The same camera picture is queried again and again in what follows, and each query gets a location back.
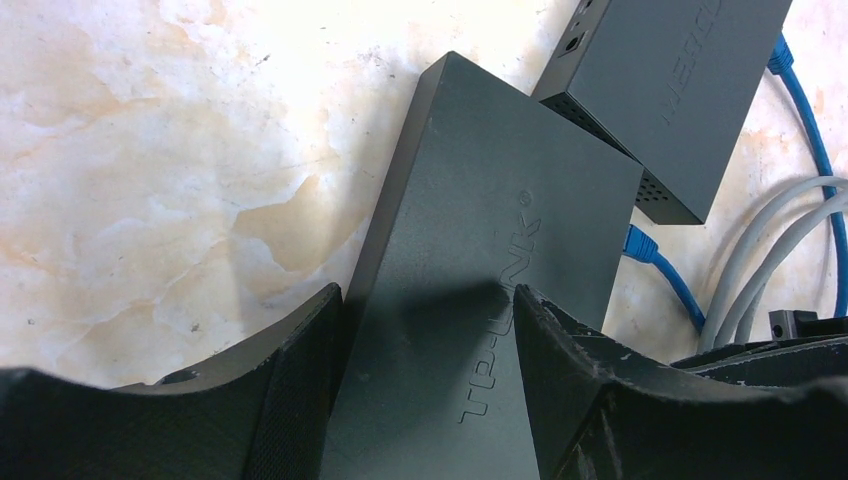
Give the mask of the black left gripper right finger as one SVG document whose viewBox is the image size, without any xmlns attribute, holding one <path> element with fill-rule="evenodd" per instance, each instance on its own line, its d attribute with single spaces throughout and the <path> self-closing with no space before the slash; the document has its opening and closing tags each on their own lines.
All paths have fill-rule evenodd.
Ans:
<svg viewBox="0 0 848 480">
<path fill-rule="evenodd" d="M 544 479 L 843 479 L 847 374 L 786 388 L 673 368 L 521 285 L 513 312 Z"/>
</svg>

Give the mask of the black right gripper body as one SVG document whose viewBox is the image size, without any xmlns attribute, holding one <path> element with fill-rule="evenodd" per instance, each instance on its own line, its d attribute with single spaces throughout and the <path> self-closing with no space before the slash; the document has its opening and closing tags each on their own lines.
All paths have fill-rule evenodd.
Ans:
<svg viewBox="0 0 848 480">
<path fill-rule="evenodd" d="M 819 318 L 814 311 L 771 311 L 769 321 L 775 340 L 847 334 L 846 317 Z"/>
</svg>

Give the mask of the black network switch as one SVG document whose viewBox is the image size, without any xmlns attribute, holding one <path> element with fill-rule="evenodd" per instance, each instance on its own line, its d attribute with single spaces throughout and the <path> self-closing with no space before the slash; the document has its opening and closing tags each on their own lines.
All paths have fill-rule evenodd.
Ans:
<svg viewBox="0 0 848 480">
<path fill-rule="evenodd" d="M 787 1 L 581 1 L 533 97 L 637 161 L 636 206 L 705 223 Z"/>
</svg>

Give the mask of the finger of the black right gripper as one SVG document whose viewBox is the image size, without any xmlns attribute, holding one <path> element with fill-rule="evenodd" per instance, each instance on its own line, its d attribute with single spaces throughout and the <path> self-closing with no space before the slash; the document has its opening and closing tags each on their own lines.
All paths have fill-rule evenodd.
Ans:
<svg viewBox="0 0 848 480">
<path fill-rule="evenodd" d="M 740 386 L 786 388 L 847 374 L 847 338 L 821 336 L 731 344 L 679 360 L 673 368 Z"/>
</svg>

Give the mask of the black mat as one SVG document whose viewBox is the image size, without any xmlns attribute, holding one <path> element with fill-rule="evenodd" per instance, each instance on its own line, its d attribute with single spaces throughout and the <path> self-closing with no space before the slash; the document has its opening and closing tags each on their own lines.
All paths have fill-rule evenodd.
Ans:
<svg viewBox="0 0 848 480">
<path fill-rule="evenodd" d="M 325 479 L 534 479 L 512 299 L 591 326 L 642 167 L 456 52 L 420 76 L 345 298 Z"/>
</svg>

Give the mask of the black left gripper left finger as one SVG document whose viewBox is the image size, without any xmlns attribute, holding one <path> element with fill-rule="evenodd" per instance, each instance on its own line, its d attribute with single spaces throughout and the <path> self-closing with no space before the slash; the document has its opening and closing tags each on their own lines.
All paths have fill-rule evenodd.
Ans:
<svg viewBox="0 0 848 480">
<path fill-rule="evenodd" d="M 340 288 L 154 384 L 1 372 L 5 479 L 316 479 Z"/>
</svg>

